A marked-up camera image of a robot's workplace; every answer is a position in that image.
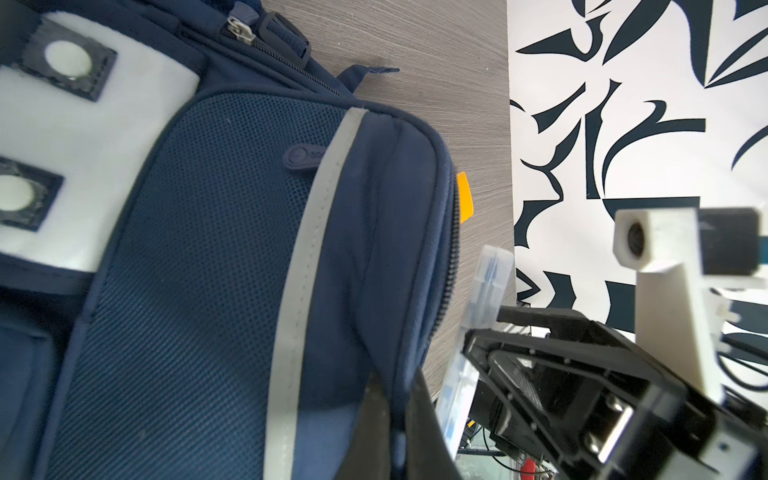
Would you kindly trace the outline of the navy blue backpack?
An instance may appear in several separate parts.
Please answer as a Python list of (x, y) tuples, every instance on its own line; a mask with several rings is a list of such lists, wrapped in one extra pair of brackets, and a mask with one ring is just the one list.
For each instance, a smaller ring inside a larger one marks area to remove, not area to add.
[(335, 479), (451, 300), (439, 134), (258, 1), (1, 5), (1, 475)]

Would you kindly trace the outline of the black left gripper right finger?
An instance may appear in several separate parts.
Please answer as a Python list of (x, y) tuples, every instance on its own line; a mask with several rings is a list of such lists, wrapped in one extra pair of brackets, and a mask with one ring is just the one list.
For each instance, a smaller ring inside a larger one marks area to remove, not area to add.
[(423, 373), (418, 370), (405, 413), (406, 465), (409, 480), (461, 480), (443, 439)]

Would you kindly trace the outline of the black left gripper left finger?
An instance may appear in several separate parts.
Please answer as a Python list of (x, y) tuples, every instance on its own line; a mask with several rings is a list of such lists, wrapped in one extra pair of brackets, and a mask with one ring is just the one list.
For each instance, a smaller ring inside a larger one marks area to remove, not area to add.
[(358, 411), (352, 440), (336, 480), (391, 477), (390, 407), (380, 377), (371, 374)]

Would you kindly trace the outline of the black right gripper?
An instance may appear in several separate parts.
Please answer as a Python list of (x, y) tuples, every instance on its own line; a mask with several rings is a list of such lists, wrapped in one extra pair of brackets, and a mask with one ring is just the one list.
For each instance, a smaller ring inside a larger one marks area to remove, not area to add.
[(513, 460), (554, 479), (763, 479), (766, 411), (716, 403), (608, 326), (504, 306), (476, 337), (471, 415)]

